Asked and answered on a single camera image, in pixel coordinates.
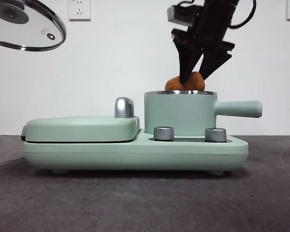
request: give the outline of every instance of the saucepan handle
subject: saucepan handle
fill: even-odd
[[[216,102],[216,115],[238,116],[238,117],[261,117],[261,101],[231,101]]]

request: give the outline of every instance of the small pot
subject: small pot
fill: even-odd
[[[216,127],[216,116],[261,117],[260,101],[217,102],[209,91],[155,91],[145,93],[145,133],[158,126],[174,127],[175,136],[204,136]]]

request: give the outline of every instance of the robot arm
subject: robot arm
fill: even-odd
[[[235,44],[223,41],[228,28],[236,29],[246,24],[254,15],[256,0],[249,17],[240,25],[231,26],[239,0],[205,0],[203,6],[178,5],[168,9],[168,21],[188,26],[187,31],[172,30],[173,42],[179,53],[180,83],[184,84],[203,54],[200,73],[205,80],[232,57]]]

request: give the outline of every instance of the brown food item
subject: brown food item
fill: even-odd
[[[205,89],[205,82],[199,72],[192,72],[184,84],[179,82],[179,76],[168,80],[165,84],[165,90],[199,90]]]

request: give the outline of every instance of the sandwich maker lid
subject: sandwich maker lid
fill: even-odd
[[[22,140],[28,142],[121,142],[132,140],[140,129],[137,116],[45,118],[29,121]]]

